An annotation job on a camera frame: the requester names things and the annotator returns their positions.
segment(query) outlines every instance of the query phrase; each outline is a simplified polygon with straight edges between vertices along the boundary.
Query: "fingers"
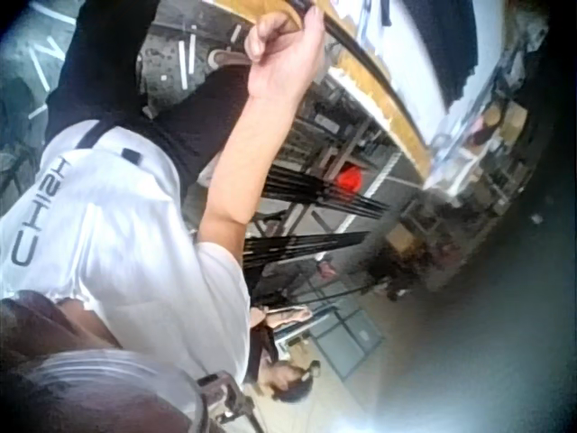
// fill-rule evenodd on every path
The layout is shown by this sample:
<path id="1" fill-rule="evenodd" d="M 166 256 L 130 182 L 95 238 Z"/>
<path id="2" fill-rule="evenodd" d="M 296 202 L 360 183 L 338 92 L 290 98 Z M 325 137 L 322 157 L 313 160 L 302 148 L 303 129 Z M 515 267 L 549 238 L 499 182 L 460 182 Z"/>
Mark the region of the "fingers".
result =
<path id="1" fill-rule="evenodd" d="M 261 60 L 264 49 L 265 44 L 260 40 L 256 26 L 253 26 L 244 40 L 244 50 L 246 51 L 246 55 L 251 59 L 251 61 L 258 63 Z"/>
<path id="2" fill-rule="evenodd" d="M 308 9 L 304 20 L 304 36 L 307 44 L 319 47 L 325 37 L 325 14 L 318 6 Z"/>
<path id="3" fill-rule="evenodd" d="M 282 12 L 262 16 L 244 40 L 244 50 L 249 59 L 258 63 L 266 49 L 266 42 L 287 32 L 290 23 L 289 16 Z"/>
<path id="4" fill-rule="evenodd" d="M 262 41 L 268 41 L 272 36 L 288 32 L 290 18 L 282 12 L 263 15 L 256 23 L 256 31 Z"/>

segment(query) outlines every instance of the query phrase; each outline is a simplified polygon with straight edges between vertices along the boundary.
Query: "red object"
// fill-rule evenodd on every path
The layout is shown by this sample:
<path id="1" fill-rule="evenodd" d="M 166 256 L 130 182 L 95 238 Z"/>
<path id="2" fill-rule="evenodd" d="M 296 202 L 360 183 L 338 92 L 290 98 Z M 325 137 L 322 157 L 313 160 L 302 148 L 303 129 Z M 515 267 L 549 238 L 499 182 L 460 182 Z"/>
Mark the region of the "red object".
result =
<path id="1" fill-rule="evenodd" d="M 362 187 L 362 171 L 356 165 L 345 167 L 334 180 L 337 186 L 351 192 L 359 192 Z"/>

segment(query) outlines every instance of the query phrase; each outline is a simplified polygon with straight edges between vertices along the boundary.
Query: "floor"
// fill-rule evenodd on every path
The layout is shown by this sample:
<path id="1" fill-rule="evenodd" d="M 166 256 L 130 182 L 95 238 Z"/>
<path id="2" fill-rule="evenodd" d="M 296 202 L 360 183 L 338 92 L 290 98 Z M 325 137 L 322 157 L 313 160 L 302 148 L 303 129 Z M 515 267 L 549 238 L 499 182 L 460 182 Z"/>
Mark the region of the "floor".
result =
<path id="1" fill-rule="evenodd" d="M 388 337 L 399 350 L 374 376 L 383 383 L 374 431 L 570 431 L 575 105 L 572 65 L 561 64 L 548 56 L 527 93 L 546 150 L 518 202 L 442 293 L 380 309 L 396 310 Z"/>

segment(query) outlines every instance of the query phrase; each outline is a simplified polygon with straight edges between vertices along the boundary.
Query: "shoe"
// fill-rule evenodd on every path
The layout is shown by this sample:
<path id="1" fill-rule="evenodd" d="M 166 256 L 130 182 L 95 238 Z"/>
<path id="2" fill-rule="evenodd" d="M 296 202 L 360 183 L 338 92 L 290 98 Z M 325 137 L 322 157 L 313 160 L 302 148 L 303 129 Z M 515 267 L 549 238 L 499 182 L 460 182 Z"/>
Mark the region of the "shoe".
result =
<path id="1" fill-rule="evenodd" d="M 219 69 L 223 66 L 251 66 L 251 60 L 242 52 L 232 52 L 226 50 L 212 50 L 208 54 L 206 61 L 211 69 Z"/>

